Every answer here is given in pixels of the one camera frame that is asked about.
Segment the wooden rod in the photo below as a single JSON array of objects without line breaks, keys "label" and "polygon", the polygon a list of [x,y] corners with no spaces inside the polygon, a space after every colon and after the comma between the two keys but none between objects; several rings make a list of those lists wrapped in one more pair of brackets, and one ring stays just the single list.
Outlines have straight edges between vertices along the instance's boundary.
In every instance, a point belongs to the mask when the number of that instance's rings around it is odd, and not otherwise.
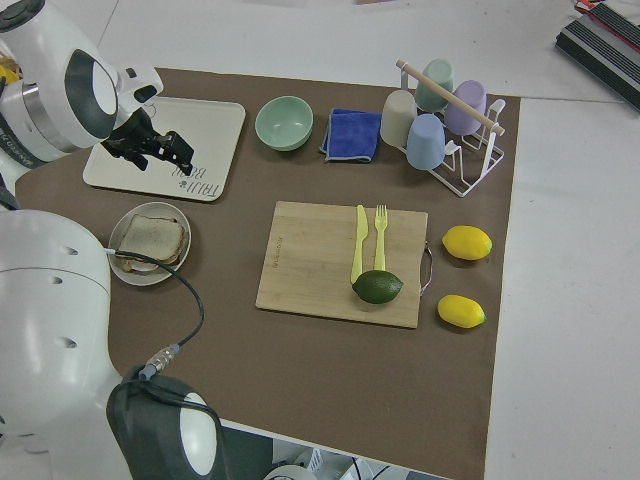
[{"label": "wooden rod", "polygon": [[480,123],[482,123],[487,128],[489,128],[490,131],[496,132],[498,135],[502,135],[504,133],[504,128],[502,128],[498,124],[498,122],[494,122],[493,120],[485,117],[482,113],[477,111],[471,105],[467,104],[463,100],[460,100],[458,97],[456,97],[453,93],[451,93],[446,88],[442,88],[436,82],[434,82],[429,77],[424,75],[420,70],[416,70],[414,67],[409,65],[404,60],[398,60],[396,62],[396,66],[398,66],[400,68],[400,70],[407,72],[409,75],[411,75],[413,78],[418,80],[420,83],[422,83],[428,89],[434,91],[435,93],[440,95],[442,98],[444,98],[445,100],[449,101],[449,103],[454,104],[460,110],[462,110],[466,114],[468,114],[468,115],[472,116],[473,118],[475,118],[476,120],[478,120]]}]

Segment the brown tablecloth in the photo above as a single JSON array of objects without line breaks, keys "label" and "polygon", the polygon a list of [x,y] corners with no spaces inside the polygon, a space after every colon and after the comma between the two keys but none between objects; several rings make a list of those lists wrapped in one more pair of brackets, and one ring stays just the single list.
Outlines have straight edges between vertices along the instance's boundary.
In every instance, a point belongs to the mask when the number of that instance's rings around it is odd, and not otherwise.
[{"label": "brown tablecloth", "polygon": [[[318,151],[331,108],[382,111],[390,88],[160,70],[163,95],[237,102],[247,118],[225,192],[212,204],[162,199],[189,218],[193,241],[181,268],[207,308],[207,323],[166,374],[199,390],[228,420],[455,479],[481,479],[519,99],[504,97],[498,145],[506,157],[458,198],[381,143],[373,163],[325,163]],[[273,97],[298,95],[314,110],[310,140],[275,152],[253,123]],[[24,208],[69,217],[107,244],[131,208],[158,197],[92,188],[82,181],[88,151],[35,170],[18,184]],[[433,281],[416,330],[311,318],[255,307],[277,200],[426,211]],[[471,224],[493,239],[489,257],[454,261],[442,235]],[[424,260],[425,278],[428,260]],[[438,319],[449,293],[476,299],[487,322],[461,331]],[[171,280],[151,287],[112,281],[109,348],[125,373],[194,326],[188,291]]]}]

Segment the green cup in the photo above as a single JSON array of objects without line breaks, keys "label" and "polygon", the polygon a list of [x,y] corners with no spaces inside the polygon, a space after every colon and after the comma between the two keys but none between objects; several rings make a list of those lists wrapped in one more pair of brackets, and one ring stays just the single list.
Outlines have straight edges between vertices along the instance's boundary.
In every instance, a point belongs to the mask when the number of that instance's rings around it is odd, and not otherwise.
[{"label": "green cup", "polygon": [[[453,66],[444,58],[436,58],[429,62],[422,73],[445,90],[453,92]],[[423,112],[440,112],[449,104],[447,100],[422,83],[418,84],[415,97],[416,105]]]}]

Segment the white tray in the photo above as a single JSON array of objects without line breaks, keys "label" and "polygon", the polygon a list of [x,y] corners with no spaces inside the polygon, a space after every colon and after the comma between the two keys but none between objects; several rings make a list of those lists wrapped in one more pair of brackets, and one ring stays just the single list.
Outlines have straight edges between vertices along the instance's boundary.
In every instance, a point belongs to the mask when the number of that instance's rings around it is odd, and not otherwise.
[{"label": "white tray", "polygon": [[244,107],[237,103],[159,97],[145,110],[158,133],[174,130],[194,149],[191,175],[187,177],[172,163],[151,156],[147,156],[147,169],[141,171],[96,145],[87,160],[84,181],[94,187],[203,202],[220,197],[244,123]]}]

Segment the yellow fork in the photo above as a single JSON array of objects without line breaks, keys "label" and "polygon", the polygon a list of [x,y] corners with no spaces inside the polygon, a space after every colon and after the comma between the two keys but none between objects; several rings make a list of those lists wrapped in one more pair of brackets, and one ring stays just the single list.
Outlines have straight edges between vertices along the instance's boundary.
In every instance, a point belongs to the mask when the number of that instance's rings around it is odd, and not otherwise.
[{"label": "yellow fork", "polygon": [[374,269],[384,270],[386,268],[384,261],[384,230],[387,228],[387,207],[386,205],[378,205],[376,207],[376,258],[373,262]]}]

